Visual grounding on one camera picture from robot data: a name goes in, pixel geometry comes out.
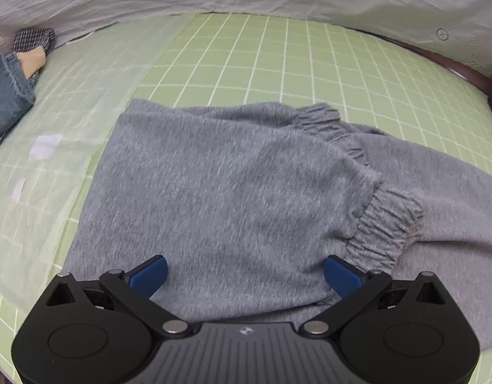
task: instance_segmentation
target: elastic cuff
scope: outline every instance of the elastic cuff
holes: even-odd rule
[[[31,88],[31,85],[24,75],[24,71],[22,70],[22,66],[20,66],[20,61],[18,60],[17,55],[10,53],[5,56],[5,59],[6,62],[4,64],[10,74],[10,78],[17,95],[24,98],[31,104],[34,104],[36,97],[33,92],[33,88]]]
[[[368,166],[361,144],[342,126],[338,110],[328,104],[319,103],[299,109],[295,128],[336,145],[359,164]]]
[[[423,208],[409,192],[378,187],[346,245],[345,260],[363,271],[391,273],[403,251],[418,240]]]

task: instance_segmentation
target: gray sweatpants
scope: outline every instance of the gray sweatpants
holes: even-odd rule
[[[154,254],[170,276],[153,301],[188,321],[300,324],[338,300],[322,274],[329,254],[395,278],[432,270],[492,346],[492,177],[325,104],[134,100],[65,269],[95,279]]]

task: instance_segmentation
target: denim pant leg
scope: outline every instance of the denim pant leg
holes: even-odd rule
[[[35,103],[35,94],[15,54],[0,53],[0,137]]]

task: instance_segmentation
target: silver screw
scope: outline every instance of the silver screw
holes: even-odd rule
[[[189,325],[183,320],[168,320],[162,324],[162,328],[168,333],[181,333],[185,331]]]
[[[311,320],[303,325],[303,329],[313,335],[322,335],[322,333],[326,333],[329,330],[329,326],[321,320]]]

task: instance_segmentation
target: checkered sock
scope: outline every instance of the checkered sock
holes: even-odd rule
[[[29,52],[42,46],[48,55],[56,45],[56,33],[51,28],[25,28],[19,30],[10,48],[10,53]]]

